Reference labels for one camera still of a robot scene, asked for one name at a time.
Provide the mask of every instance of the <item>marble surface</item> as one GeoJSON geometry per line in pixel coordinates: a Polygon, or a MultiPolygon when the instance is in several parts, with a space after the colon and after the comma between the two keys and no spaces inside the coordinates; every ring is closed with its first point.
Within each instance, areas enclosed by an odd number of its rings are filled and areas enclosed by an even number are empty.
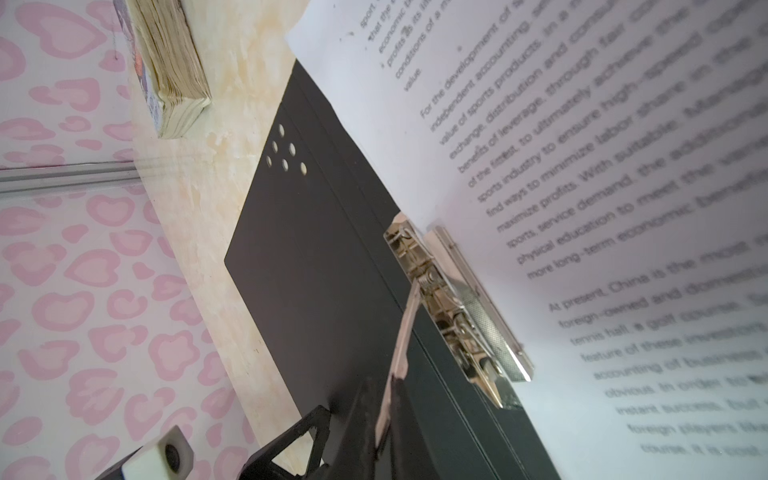
{"type": "MultiPolygon", "coordinates": [[[[131,77],[135,164],[257,440],[300,418],[223,258],[295,58],[283,37],[307,0],[183,0],[213,104],[158,140],[131,77]]],[[[278,461],[301,473],[310,441],[278,461]]]]}

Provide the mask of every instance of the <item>black plastic part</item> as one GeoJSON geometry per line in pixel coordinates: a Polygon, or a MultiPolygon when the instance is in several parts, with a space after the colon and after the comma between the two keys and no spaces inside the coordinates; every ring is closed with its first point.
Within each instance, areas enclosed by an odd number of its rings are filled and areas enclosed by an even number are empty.
{"type": "Polygon", "coordinates": [[[401,379],[392,380],[389,434],[394,480],[440,480],[401,379]]]}
{"type": "Polygon", "coordinates": [[[381,396],[376,384],[367,379],[357,392],[339,453],[324,480],[373,480],[376,460],[374,430],[380,405],[381,396]]]}
{"type": "Polygon", "coordinates": [[[308,415],[293,424],[281,436],[262,447],[258,452],[250,456],[243,465],[238,476],[239,480],[294,480],[295,478],[309,478],[320,467],[320,460],[326,446],[329,434],[330,412],[323,406],[317,406],[308,415]],[[293,475],[285,469],[273,463],[283,450],[301,438],[310,429],[315,428],[315,437],[312,444],[310,459],[306,465],[306,473],[302,476],[293,475]]]}
{"type": "Polygon", "coordinates": [[[122,458],[122,460],[115,462],[110,468],[107,468],[104,470],[101,475],[94,478],[94,480],[124,480],[125,477],[123,476],[123,464],[131,459],[132,456],[136,454],[140,449],[136,449],[133,452],[129,453],[125,457],[122,458]]]}

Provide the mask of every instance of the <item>book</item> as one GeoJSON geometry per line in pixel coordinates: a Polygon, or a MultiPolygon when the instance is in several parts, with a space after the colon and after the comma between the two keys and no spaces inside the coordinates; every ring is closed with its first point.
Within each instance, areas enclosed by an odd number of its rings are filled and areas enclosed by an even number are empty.
{"type": "Polygon", "coordinates": [[[210,104],[181,3],[114,0],[159,138],[179,138],[210,104]]]}
{"type": "Polygon", "coordinates": [[[533,365],[564,480],[768,472],[768,5],[312,0],[288,42],[533,365]]]}

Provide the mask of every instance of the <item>black binder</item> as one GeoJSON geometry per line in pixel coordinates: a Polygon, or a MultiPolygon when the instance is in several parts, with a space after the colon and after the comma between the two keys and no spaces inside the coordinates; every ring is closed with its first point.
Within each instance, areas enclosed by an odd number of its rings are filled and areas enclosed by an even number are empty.
{"type": "MultiPolygon", "coordinates": [[[[333,414],[331,464],[360,383],[386,380],[409,291],[382,238],[398,212],[297,62],[224,262],[301,414],[333,414]]],[[[559,478],[525,412],[495,408],[466,381],[423,309],[408,360],[444,480],[559,478]]]]}

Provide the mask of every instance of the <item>metal lever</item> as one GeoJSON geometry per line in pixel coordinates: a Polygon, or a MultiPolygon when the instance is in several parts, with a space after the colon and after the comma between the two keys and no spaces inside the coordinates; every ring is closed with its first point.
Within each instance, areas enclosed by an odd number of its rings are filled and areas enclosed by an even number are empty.
{"type": "Polygon", "coordinates": [[[392,363],[389,366],[389,374],[384,387],[384,398],[382,399],[382,408],[379,410],[379,417],[376,420],[376,448],[379,449],[384,438],[384,432],[389,427],[389,407],[392,405],[392,379],[404,379],[408,373],[408,342],[411,339],[411,330],[413,330],[413,321],[416,318],[416,311],[422,302],[422,289],[419,282],[411,282],[411,292],[408,294],[406,309],[402,312],[400,321],[400,331],[397,332],[397,341],[395,342],[395,352],[392,354],[392,363]]]}

